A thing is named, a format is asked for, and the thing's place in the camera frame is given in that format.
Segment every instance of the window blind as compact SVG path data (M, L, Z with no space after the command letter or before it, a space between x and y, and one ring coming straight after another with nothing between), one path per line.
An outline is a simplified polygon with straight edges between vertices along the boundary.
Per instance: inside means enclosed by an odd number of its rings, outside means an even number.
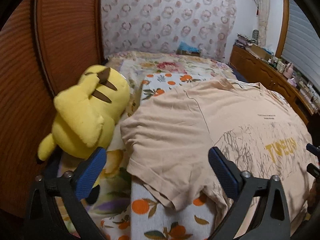
M289 24L282 57L320 90L320 38L293 0L289 0Z

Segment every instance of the plush toy's tail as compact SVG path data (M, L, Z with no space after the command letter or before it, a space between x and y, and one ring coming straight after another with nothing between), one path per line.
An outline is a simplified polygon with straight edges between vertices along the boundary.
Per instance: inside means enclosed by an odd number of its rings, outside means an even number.
M39 144L38 158L41 161L45 161L50 157L56 146L57 144L53 139L52 133L49 133Z

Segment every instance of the metal screw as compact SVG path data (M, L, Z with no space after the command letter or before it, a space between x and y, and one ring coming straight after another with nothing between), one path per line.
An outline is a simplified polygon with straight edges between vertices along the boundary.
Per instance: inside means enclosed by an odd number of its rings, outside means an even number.
M41 181L42 179L43 179L43 177L41 175L38 175L38 176L35 177L36 181Z
M278 175L272 175L272 179L273 179L274 181L280 181L280 178L279 178Z
M65 178L71 178L73 176L73 172L72 171L66 171L65 173L63 173L63 177Z
M245 178L250 178L250 177L251 177L251 173L248 172L248 171L243 171L243 172L241 172L241 175L242 175L243 177L245 177Z

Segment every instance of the stuffed animal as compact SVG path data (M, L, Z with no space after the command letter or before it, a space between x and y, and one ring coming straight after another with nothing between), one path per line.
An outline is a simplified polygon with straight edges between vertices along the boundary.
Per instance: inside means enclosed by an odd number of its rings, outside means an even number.
M57 114L51 133L39 145L38 158L45 161L57 145L81 159L99 146L106 149L129 97L129 85L119 72L102 65L89 67L77 85L54 98Z

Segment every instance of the pink bottle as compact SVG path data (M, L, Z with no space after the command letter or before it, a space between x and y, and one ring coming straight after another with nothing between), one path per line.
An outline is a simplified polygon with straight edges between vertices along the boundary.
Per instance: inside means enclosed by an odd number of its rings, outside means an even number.
M283 75L284 75L286 78L290 79L290 78L292 78L292 73L293 73L293 64L292 64L292 63L289 63L289 64L287 65L287 67L285 68L285 70L284 70L284 72L283 72Z

